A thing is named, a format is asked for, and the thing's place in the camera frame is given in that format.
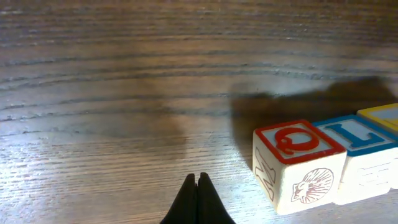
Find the wooden block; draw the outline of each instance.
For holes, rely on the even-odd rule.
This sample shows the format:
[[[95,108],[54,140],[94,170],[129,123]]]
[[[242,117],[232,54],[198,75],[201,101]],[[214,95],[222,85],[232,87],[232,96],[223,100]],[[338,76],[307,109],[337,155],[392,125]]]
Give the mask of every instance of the wooden block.
[[[253,173],[281,215],[332,202],[345,159],[345,148],[306,120],[253,133]]]
[[[392,133],[355,115],[313,125],[347,149],[336,204],[344,205],[389,191],[392,159],[398,150]]]
[[[398,135],[398,103],[359,110],[357,115]]]
[[[398,103],[359,110],[357,115],[398,136]],[[398,153],[393,157],[390,185],[398,189]]]

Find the red border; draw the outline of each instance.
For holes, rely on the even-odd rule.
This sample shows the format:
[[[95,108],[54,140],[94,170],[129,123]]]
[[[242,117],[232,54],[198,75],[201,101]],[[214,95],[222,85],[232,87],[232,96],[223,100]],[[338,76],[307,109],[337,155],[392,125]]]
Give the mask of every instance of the red border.
[[[279,153],[279,151],[268,141],[268,139],[263,134],[261,134],[261,132],[265,131],[265,130],[270,130],[270,129],[281,128],[281,127],[285,127],[285,126],[290,126],[290,125],[293,125],[293,124],[303,124],[309,130],[314,132],[318,137],[320,137],[323,140],[325,140],[331,146],[331,149],[328,149],[328,150],[325,150],[325,151],[320,151],[320,152],[314,152],[314,153],[307,154],[307,155],[304,155],[304,156],[293,157],[293,158],[290,158],[290,159],[284,159],[282,157],[282,155]],[[290,121],[290,122],[286,122],[286,123],[282,123],[282,124],[275,124],[275,125],[272,125],[272,126],[268,126],[266,128],[257,128],[256,130],[254,130],[254,132],[261,139],[261,141],[268,147],[268,149],[273,153],[273,155],[281,163],[287,164],[287,165],[289,165],[289,164],[298,164],[298,163],[301,163],[301,162],[311,161],[311,160],[314,160],[314,159],[319,159],[321,157],[333,155],[334,153],[337,153],[337,152],[345,152],[346,151],[346,149],[341,144],[339,144],[338,142],[333,140],[331,137],[329,137],[328,135],[326,135],[325,133],[320,131],[317,127],[315,127],[310,122],[308,122],[307,120],[304,120],[304,119],[297,120],[297,121]]]

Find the wooden surface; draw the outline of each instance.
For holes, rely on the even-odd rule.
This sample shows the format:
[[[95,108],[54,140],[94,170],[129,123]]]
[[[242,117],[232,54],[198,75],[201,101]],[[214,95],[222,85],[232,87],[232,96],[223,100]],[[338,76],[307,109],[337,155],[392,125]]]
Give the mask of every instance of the wooden surface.
[[[184,2],[0,2],[0,223],[158,223],[191,172],[236,223],[397,223],[278,216],[250,169],[254,128],[397,102],[396,1]]]

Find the block top face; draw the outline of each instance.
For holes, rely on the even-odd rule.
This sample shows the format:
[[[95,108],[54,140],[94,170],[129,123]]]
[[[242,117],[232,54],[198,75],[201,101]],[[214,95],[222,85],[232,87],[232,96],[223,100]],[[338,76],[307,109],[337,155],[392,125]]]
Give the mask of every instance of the block top face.
[[[398,103],[359,110],[358,114],[398,131]]]
[[[254,132],[283,164],[297,164],[346,151],[306,120],[259,128]]]
[[[397,147],[397,137],[356,115],[313,123],[347,149],[348,156],[362,156]]]

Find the blue-bordered block face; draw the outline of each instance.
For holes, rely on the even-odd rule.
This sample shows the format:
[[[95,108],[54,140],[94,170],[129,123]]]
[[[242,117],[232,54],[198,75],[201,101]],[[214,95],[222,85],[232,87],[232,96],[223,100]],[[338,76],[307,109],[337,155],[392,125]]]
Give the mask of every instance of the blue-bordered block face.
[[[313,123],[347,149],[348,156],[361,156],[398,147],[398,137],[356,115]]]

